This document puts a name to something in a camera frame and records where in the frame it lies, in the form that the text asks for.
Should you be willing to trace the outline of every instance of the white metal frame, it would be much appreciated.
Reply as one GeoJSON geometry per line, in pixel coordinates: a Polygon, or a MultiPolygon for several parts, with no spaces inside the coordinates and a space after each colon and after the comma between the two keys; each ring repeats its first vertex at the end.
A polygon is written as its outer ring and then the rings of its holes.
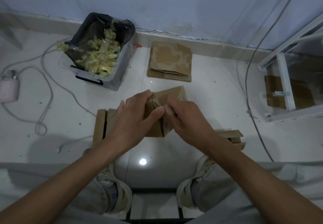
{"type": "Polygon", "coordinates": [[[288,67],[286,64],[285,54],[292,49],[296,48],[300,43],[322,39],[323,32],[316,32],[323,26],[323,13],[315,18],[308,25],[303,27],[300,31],[294,34],[291,38],[277,47],[272,53],[266,56],[258,64],[260,71],[265,71],[266,67],[272,64],[275,60],[278,62],[280,79],[282,82],[283,92],[274,92],[276,96],[284,96],[287,113],[281,115],[271,116],[265,115],[266,122],[282,122],[286,120],[293,120],[299,118],[306,118],[312,116],[323,115],[323,105],[317,105],[310,108],[296,110],[295,101],[293,97],[292,87],[290,84],[288,67]]]}

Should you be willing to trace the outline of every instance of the person's right hand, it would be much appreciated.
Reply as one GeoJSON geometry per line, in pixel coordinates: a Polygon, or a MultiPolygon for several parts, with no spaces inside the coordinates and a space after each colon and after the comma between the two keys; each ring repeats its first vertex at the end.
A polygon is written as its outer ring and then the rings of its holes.
{"type": "Polygon", "coordinates": [[[166,118],[174,127],[175,132],[188,144],[207,153],[209,144],[217,136],[211,125],[194,102],[181,101],[168,96],[166,101],[166,118]]]}

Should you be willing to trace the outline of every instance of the wall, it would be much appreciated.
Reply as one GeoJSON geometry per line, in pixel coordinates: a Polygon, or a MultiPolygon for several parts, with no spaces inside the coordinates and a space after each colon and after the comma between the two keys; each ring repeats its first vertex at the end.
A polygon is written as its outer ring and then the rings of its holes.
{"type": "MultiPolygon", "coordinates": [[[[256,46],[286,1],[0,0],[0,8],[80,21],[106,13],[147,30],[256,46]]],[[[322,11],[323,0],[293,0],[261,47],[275,48],[322,11]]]]}

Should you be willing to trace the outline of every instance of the forearm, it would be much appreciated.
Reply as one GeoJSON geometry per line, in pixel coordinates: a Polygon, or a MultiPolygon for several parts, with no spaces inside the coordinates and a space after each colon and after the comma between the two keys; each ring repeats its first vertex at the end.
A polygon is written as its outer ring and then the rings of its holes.
{"type": "Polygon", "coordinates": [[[104,141],[0,213],[0,223],[51,223],[117,154],[104,141]]]}
{"type": "Polygon", "coordinates": [[[323,211],[273,174],[214,135],[207,154],[244,190],[271,223],[323,223],[323,211]]]}

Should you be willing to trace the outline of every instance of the black handle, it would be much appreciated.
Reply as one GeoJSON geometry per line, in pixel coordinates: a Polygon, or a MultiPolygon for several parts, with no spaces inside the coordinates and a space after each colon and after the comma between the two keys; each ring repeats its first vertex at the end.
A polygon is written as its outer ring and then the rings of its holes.
{"type": "Polygon", "coordinates": [[[88,79],[86,79],[86,78],[83,78],[83,77],[80,77],[80,76],[77,76],[77,75],[75,75],[75,77],[76,77],[77,79],[79,79],[79,80],[84,80],[84,81],[87,81],[87,82],[91,82],[91,83],[93,83],[93,84],[103,85],[102,80],[98,80],[99,82],[97,82],[97,81],[93,81],[93,80],[88,80],[88,79]]]}

